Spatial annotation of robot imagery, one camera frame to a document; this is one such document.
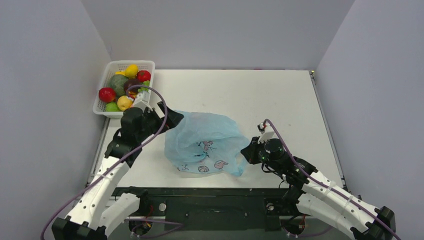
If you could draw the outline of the light blue printed plastic bag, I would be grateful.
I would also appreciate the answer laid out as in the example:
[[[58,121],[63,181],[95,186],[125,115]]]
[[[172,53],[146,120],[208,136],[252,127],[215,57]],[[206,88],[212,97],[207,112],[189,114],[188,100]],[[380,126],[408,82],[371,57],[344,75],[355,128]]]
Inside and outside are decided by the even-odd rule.
[[[165,134],[164,155],[182,172],[239,177],[247,160],[241,150],[250,141],[231,118],[207,112],[182,111],[183,119]]]

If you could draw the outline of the dark purple fake fruit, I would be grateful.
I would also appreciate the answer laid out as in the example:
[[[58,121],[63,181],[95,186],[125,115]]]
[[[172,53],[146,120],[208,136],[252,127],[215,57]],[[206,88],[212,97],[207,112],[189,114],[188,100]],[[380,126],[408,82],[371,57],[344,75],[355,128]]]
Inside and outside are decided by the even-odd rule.
[[[125,92],[127,92],[130,87],[135,86],[135,85],[140,85],[140,84],[141,84],[141,82],[138,79],[132,78],[132,79],[127,80],[124,83],[123,89],[124,89]],[[129,90],[129,93],[130,94],[137,94],[139,92],[139,89],[140,89],[140,87],[131,88]]]

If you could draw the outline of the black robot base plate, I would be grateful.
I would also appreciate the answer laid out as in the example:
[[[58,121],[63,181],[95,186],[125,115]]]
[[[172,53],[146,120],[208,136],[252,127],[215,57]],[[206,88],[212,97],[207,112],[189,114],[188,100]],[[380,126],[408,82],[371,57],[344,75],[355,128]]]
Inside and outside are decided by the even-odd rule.
[[[287,188],[117,187],[112,198],[140,197],[128,227],[137,235],[164,231],[283,231],[300,237],[324,235],[335,228],[300,213],[283,199]]]

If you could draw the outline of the bright yellow fake lemon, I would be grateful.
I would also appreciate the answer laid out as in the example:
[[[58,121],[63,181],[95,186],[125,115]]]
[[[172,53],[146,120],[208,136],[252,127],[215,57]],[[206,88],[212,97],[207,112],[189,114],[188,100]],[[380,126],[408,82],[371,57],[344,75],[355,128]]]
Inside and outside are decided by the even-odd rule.
[[[139,68],[136,64],[130,64],[125,70],[124,75],[129,79],[135,79],[139,72]]]

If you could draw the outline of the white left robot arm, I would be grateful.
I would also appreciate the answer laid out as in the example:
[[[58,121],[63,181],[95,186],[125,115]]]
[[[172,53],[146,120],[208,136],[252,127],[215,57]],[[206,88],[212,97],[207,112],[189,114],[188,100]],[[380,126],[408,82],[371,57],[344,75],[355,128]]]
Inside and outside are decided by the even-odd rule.
[[[163,101],[157,105],[164,117],[148,106],[130,107],[123,112],[120,128],[108,144],[92,182],[79,194],[78,203],[66,217],[53,221],[54,239],[106,240],[129,215],[143,215],[149,210],[145,190],[139,194],[124,193],[110,207],[107,204],[143,147],[184,119],[183,114],[169,109]]]

